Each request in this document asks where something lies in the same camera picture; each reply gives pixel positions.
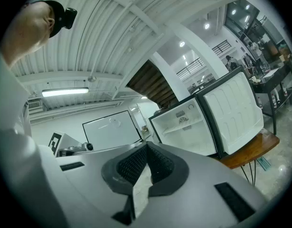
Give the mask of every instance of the mini fridge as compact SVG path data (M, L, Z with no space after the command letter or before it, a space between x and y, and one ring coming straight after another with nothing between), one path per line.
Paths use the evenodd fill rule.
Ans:
M243 67L149 120L161 143L217 158L242 148L264 126Z

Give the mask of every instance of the black frame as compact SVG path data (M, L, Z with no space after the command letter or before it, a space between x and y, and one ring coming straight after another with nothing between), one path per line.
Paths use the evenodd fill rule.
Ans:
M179 106L179 105L181 105L181 104L183 104L183 103L185 103L185 102L187 102L188 100L191 100L191 99L193 99L193 98L195 98L195 95L188 96L187 98L185 98L185 99L183 99L183 100L177 102L176 104L172 105L171 107L167 108L166 110L164 110L164 111L162 111L162 112L160 112L160 113L158 113L158 114L156 114L156 115L154 115L154 116L152 116L152 117L149 118L149 121L150 121L150 123L151 123L151 126L152 126L152 128L154 129L154 132L155 132L156 136L158 137L160 143L164 144L164 143L160 140L160 136L158 135L158 133L156 132L155 127L153 126L152 119L154 119L154 118L157 117L157 116L162 115L163 113L168 112L169 110L171 110L171 109L173 109L173 108L175 108L175 107L177 107L177 106ZM218 158L220 159L221 157L220 157L220 155L219 155L218 148L217 148L217 145L216 145L216 143L215 143L214 135L213 135L213 132L212 132L212 130L211 130L211 126L210 126L210 124L209 124L209 122L208 122L206 116L205 116L205 121L206 121L207 124L208 124L208 128L209 128L209 130L210 130L210 132L211 132L211 135L212 135L212 138L213 138L213 141L214 141L214 144L215 144L215 149L216 149L216 153L215 153L215 154L208 155L208 157L212 157L212 158L216 158L216 157L218 157Z
M218 149L218 154L219 154L219 158L223 158L225 156L227 156L228 154L226 152L224 152L224 148L223 148L223 142L222 142L222 138L221 135L219 133L219 130L217 128L217 124L215 122L215 119L213 117L213 114L208 106L208 103L206 102L204 96L209 93L210 91L212 91L213 89L219 87L220 85L222 85L223 83L225 83L226 81L228 81L229 79L233 78L235 75L237 75L238 73L243 72L248 83L249 86L252 90L252 93L254 95L254 100L256 102L256 105L258 106L258 101L256 99L255 93L254 93L254 89L252 87L252 85L250 84L250 81L248 79L248 76L243 68L243 66L240 66L238 68L236 68L235 70L229 72L228 74L222 76L221 78L219 78L217 81L213 82L211 85L209 85L208 87L200 90L197 93L194 93L195 98L197 99L197 102L201 108L201 110L203 111L203 114L205 116L205 118L207 119L209 128L212 129L213 133L212 136L214 138L215 144L216 144L216 148Z
M97 118L97 119L95 119L95 120L92 120L92 121L88 121L88 122L86 122L86 123L83 123L82 125L83 125L83 129L84 129L84 133L85 133L85 127L84 127L84 124L88 124L88 123L90 123L90 122L94 122L94 121L97 121L97 120L99 120L99 119L102 119L102 118L105 118L105 117L108 117L108 116L113 116L113 115L116 115L116 114L119 114L119 113L123 113L123 112L128 112L128 114L129 114L129 116L130 116L130 119L131 119L131 121L132 121L132 123L133 123L133 126L135 127L135 130L136 130L138 136L140 137L139 140L137 140L137 141L135 141L135 142L133 142L133 143L136 143L136 142L142 140L141 135L140 135L140 133L138 132L138 130L137 130L137 128L136 128L136 126L135 126L135 124L134 124L134 122L133 122L133 120L132 120L132 117L131 117L131 115L130 115L130 112L129 112L128 110L126 110L126 111L122 111L122 112L118 112L118 113L114 113L114 114L111 114L111 115L107 115L107 116L104 116L104 117L100 117L100 118Z

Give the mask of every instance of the floor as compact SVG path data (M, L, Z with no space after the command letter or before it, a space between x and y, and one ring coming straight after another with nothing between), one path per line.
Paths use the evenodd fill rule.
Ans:
M284 105L277 113L277 137L280 143L264 157L271 166L265 171L256 161L255 186L268 200L276 196L292 178L292 105ZM272 118L264 116L264 127L273 132ZM244 167L247 177L251 181L249 165ZM245 178L241 168L233 170ZM133 189L135 214L138 217L148 203L148 188L152 185L150 181L151 172L148 166L143 170L140 178Z

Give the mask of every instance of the ceiling light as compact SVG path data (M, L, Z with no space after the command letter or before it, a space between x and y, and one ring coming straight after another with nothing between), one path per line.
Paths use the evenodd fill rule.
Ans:
M72 95L72 94L85 94L89 92L88 87L81 88L64 88L64 89L46 89L42 91L43 97L57 96L57 95Z

